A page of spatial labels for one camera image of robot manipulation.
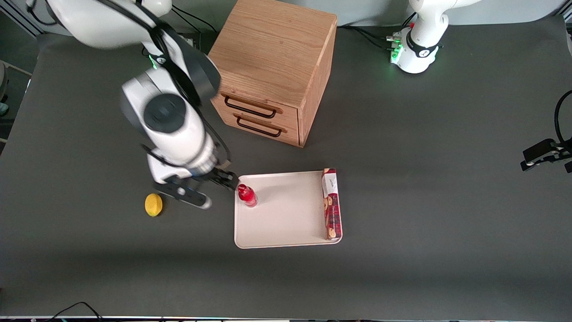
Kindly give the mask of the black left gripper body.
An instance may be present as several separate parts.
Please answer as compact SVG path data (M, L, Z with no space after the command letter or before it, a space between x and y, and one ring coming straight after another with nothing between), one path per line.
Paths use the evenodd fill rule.
M555 155L556 163L564 163L564 168L568 174L572 173L572 140L565 140L556 145L558 149Z

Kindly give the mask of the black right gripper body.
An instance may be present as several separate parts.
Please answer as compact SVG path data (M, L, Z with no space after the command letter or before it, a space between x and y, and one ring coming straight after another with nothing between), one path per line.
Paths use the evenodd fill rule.
M214 167L208 173L201 174L201 175L193 175L190 180L204 183L204 182L212 182L216 185L222 185L225 181L225 171L220 169L219 167Z

